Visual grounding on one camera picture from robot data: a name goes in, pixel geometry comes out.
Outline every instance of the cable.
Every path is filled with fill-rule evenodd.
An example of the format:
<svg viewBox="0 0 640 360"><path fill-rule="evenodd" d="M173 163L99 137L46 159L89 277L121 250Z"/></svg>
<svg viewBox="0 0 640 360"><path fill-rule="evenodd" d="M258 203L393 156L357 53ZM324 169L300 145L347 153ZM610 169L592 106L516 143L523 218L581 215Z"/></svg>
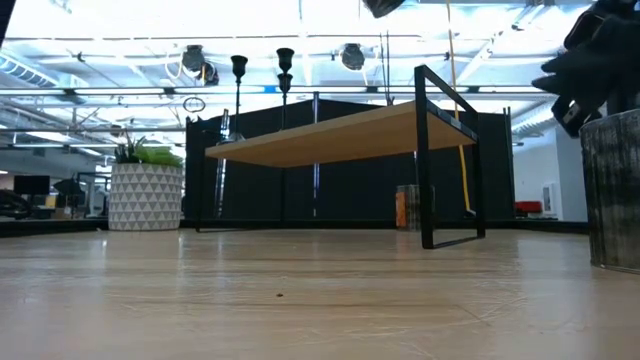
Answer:
<svg viewBox="0 0 640 360"><path fill-rule="evenodd" d="M180 75L182 75L182 59L184 57L184 53L182 53L180 55L180 61L178 62L178 75L173 75L171 73L171 71L169 70L169 52L167 51L167 61L164 63L164 70L167 72L167 75L173 79L176 80L180 77Z"/></svg>
<svg viewBox="0 0 640 360"><path fill-rule="evenodd" d="M447 20L449 21L449 52L451 53L451 79L453 83L453 90L456 90L456 63L455 55L453 52L453 30L451 29L451 0L446 0L447 4ZM458 112L458 103L454 101L454 114L456 120L460 121L460 114ZM464 158L464 148L462 145L458 146L458 152L460 153L460 170L462 171L462 190L464 192L464 206L467 211L471 211L471 202L469 201L469 185L467 184L467 162Z"/></svg>

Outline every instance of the ceiling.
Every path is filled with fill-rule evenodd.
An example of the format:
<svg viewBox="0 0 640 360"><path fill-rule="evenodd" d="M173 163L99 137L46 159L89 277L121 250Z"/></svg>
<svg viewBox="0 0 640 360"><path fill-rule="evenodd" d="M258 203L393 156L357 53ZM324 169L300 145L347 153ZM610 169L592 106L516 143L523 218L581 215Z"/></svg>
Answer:
<svg viewBox="0 0 640 360"><path fill-rule="evenodd" d="M280 70L275 51L289 47L296 51L293 85L319 87L315 90L322 92L328 87L383 86L383 47L389 53L389 79L394 89L413 85L413 68L427 64L440 77L448 82L455 79L461 87L497 87L492 94L469 95L468 100L481 112L502 112L511 107L521 122L529 110L553 99L533 91L530 82L542 74L540 65L562 49L564 36L590 1L533 4L453 0L454 76L446 60L450 49L447 7L438 0L407 0L400 10L377 20L360 0L17 0L0 55L45 76L57 87L122 88L122 93L87 96L81 105L55 97L17 94L5 94L0 101L61 120L48 122L50 127L77 123L89 115L83 124L91 127L111 123L176 127L184 125L187 113L182 102L187 95L132 95L125 88L199 87L200 83L185 72L176 76L180 56L188 45L204 47L207 60L219 71L221 89L235 85L229 58L236 54L249 58L243 87L276 85ZM367 58L363 71L350 71L341 63L346 43L360 44ZM0 74L0 85L33 87L15 74ZM292 101L308 99L310 93L301 91ZM232 91L202 97L207 103L203 117L234 107ZM381 94L327 91L321 97L384 101ZM410 94L396 97L399 102L411 98ZM442 96L435 99L444 108L453 107ZM243 96L242 111L280 102L278 94L248 94ZM11 125L8 120L8 116L0 117L0 124ZM163 139L184 142L184 135L176 133Z"/></svg>

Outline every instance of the wooden tabletop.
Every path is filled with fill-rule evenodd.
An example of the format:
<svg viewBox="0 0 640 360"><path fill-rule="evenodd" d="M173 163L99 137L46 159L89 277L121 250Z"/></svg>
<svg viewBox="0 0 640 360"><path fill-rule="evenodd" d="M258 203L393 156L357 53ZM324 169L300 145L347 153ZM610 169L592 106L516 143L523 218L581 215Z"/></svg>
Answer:
<svg viewBox="0 0 640 360"><path fill-rule="evenodd" d="M429 148L470 145L476 135L429 102ZM415 102L387 106L208 148L208 157L271 167L295 167L413 152Z"/></svg>

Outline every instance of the black metal frame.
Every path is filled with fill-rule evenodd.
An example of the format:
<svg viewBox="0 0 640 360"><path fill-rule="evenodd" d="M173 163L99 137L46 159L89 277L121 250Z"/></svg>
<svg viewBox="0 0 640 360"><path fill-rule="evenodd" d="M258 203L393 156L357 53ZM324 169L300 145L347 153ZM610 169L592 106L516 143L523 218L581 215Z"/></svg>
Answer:
<svg viewBox="0 0 640 360"><path fill-rule="evenodd" d="M484 191L482 184L482 163L480 161L480 138L470 129L467 129L457 120L446 115L443 116L442 111L435 104L427 99L426 80L431 81L442 92L447 94L451 100L455 101L475 120L475 129L479 129L478 112L467 103L460 94L453 90L447 83L442 80L427 65L418 66L414 70L415 92L416 92L416 133L418 141L416 174L418 175L418 189L420 191L420 237L423 249L437 249L451 245L457 245L471 240L482 239L486 236L486 220L484 213ZM430 174L430 156L429 156L429 126L427 124L427 112L431 110L438 114L440 118L449 122L449 125L458 128L465 135L475 140L475 144L471 146L473 156L473 176L475 184L475 227L476 237L453 240L436 244L433 238L433 195L431 193L431 174Z"/></svg>
<svg viewBox="0 0 640 360"><path fill-rule="evenodd" d="M474 131L472 131L469 127L463 125L461 122L452 118L449 114L442 111L435 104L430 102L427 99L426 93L426 79L431 81L434 85L436 85L440 90L442 90L445 94L447 94L453 101L458 103L467 113L471 114L471 116L475 119L475 129L477 130L479 124L479 115L478 112L469 105L456 91L454 91L447 83L442 80L436 73L434 73L428 66L422 65L415 68L415 94L416 94L416 130L417 130L417 140L418 140L418 149L417 149L417 163L416 163L416 174L418 181L418 188L420 190L420 222L421 222L421 240L422 247L424 249L437 249L445 246L456 245L460 243L464 243L471 240L484 238L486 235L486 221L485 221L485 212L484 212L484 196L483 196L483 184L482 184L482 164L480 162L480 139L476 135ZM433 208L433 194L430 191L431 189L431 180L430 180L430 159L429 159L429 127L427 124L427 113L431 112L436 114L442 121L447 122L453 128L462 132L465 136L471 138L475 141L475 144L472 145L472 155L473 155L473 164L474 164L474 183L475 183L475 228L476 228L476 237L465 238L460 240L453 240L443 243L436 244L433 238L433 221L432 221L432 211ZM207 131L203 131L201 136L206 136ZM202 149L204 157L206 159L206 147ZM205 161L200 165L200 189L204 186L205 177ZM284 187L282 187L281 194L281 211L280 211L280 219L276 221L258 221L253 222L253 227L251 226L252 222L242 222L243 229L251 230L251 229L274 229L274 228L285 228L287 223L284 216ZM197 208L197 219L195 228L197 232L202 232L202 203L203 199L200 196L198 198L198 208Z"/></svg>

